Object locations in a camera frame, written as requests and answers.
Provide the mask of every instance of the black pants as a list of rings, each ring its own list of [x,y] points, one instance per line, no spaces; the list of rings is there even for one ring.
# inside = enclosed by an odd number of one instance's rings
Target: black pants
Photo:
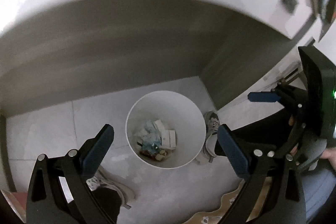
[[[262,120],[235,129],[232,134],[247,142],[274,144],[279,148],[287,141],[292,129],[288,125],[290,116],[290,112],[282,109]],[[225,156],[219,142],[216,143],[215,153],[219,156]],[[301,179],[307,222],[312,221],[317,214],[325,217],[326,212],[329,214],[334,212],[333,209],[327,209],[328,206],[333,208],[336,205],[336,190],[333,191],[336,185],[336,174],[330,163],[327,160],[319,160],[315,170],[302,172]]]
[[[104,187],[99,187],[92,193],[94,197],[97,199],[97,201],[99,202],[100,206],[108,214],[108,216],[114,221],[114,223],[117,223],[117,218],[118,218],[118,215],[120,212],[120,206],[121,206],[121,198],[119,194],[112,189],[104,188]],[[75,202],[71,201],[68,206],[69,206],[72,216],[76,220],[78,220],[80,223],[85,223]]]

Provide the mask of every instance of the shoe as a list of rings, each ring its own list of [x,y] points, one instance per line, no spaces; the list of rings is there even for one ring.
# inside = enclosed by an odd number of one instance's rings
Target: shoe
[[[220,126],[218,115],[213,111],[207,112],[204,115],[204,120],[207,133],[203,148],[196,157],[196,160],[201,164],[206,162],[212,163],[213,159],[217,157],[214,149],[217,141],[218,127]]]
[[[134,200],[134,192],[126,185],[108,179],[106,176],[106,171],[101,166],[99,166],[95,176],[91,179],[88,179],[86,183],[91,191],[96,190],[98,187],[105,187],[115,190],[121,198],[121,206],[125,207],[126,209],[131,208],[128,203],[131,203]]]

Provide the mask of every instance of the person's leg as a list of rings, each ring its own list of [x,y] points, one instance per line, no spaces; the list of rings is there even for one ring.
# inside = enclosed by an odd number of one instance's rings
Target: person's leg
[[[99,187],[105,187],[116,191],[121,198],[121,206],[125,207],[126,209],[131,208],[128,203],[131,203],[135,198],[133,190],[124,184],[109,179],[106,171],[101,166],[98,168],[95,176],[86,180],[86,183],[91,191],[94,191]]]
[[[302,173],[306,201],[306,218],[310,222],[318,214],[336,185],[336,172],[327,160],[319,160],[315,170]]]
[[[274,144],[276,147],[280,147],[288,140],[292,130],[292,126],[288,124],[290,117],[291,113],[282,109],[264,119],[235,129],[232,134],[247,142]],[[225,156],[218,141],[216,142],[215,153],[218,156]]]
[[[117,191],[105,187],[99,187],[94,190],[92,194],[97,199],[99,205],[103,208],[107,215],[116,223],[120,212],[120,206],[122,204],[121,198]],[[71,215],[79,222],[84,222],[75,201],[71,201],[68,206],[71,211]]]

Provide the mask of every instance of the white floor tile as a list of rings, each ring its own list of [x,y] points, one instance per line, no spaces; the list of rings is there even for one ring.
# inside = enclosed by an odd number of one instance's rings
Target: white floor tile
[[[112,125],[115,131],[113,147],[128,145],[125,135],[127,114],[138,99],[155,90],[171,90],[183,94],[191,99],[202,113],[214,110],[214,105],[198,76],[80,99],[73,102],[78,146],[80,147],[86,139],[93,138],[106,123]]]
[[[8,157],[35,160],[64,156],[77,148],[72,103],[64,103],[7,119]]]
[[[221,123],[227,124],[231,130],[234,130],[266,118],[282,108],[283,106],[278,102],[259,103],[245,100],[235,106],[219,111],[218,117]]]
[[[9,160],[17,192],[28,192],[30,177],[35,166],[35,160]]]

